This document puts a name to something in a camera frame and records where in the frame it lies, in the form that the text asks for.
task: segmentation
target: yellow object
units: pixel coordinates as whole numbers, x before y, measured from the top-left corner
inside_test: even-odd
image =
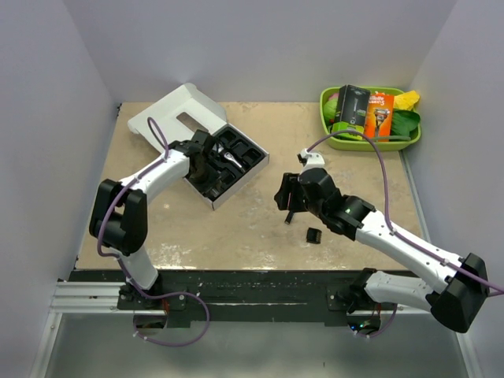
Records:
[[[394,109],[413,110],[418,100],[420,100],[420,95],[416,91],[398,94],[394,97]]]

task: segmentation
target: cardboard packaging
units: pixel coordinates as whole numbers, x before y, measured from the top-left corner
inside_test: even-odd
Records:
[[[353,85],[342,86],[339,89],[332,131],[353,129],[364,133],[370,95],[371,92],[364,88]],[[346,139],[362,140],[362,137],[358,135],[342,134],[341,136]]]
[[[369,138],[389,136],[394,111],[394,96],[385,93],[375,93],[369,98],[368,116],[365,121],[364,133]]]

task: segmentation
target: small black block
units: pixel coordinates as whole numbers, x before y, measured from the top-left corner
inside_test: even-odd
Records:
[[[313,244],[320,244],[322,239],[322,231],[316,228],[308,228],[306,233],[306,242]]]

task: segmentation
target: orange package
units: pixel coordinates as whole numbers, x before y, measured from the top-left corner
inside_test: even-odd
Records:
[[[365,118],[364,133],[369,138],[389,136],[392,126],[392,112],[394,111],[394,96],[391,94],[371,94],[369,98],[368,115]]]

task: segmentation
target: black box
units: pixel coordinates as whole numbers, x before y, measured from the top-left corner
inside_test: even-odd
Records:
[[[371,91],[353,85],[344,85],[339,89],[336,105],[335,124],[332,130],[353,129],[364,134],[365,117],[368,112]],[[348,139],[361,140],[362,137],[351,134],[342,135]]]

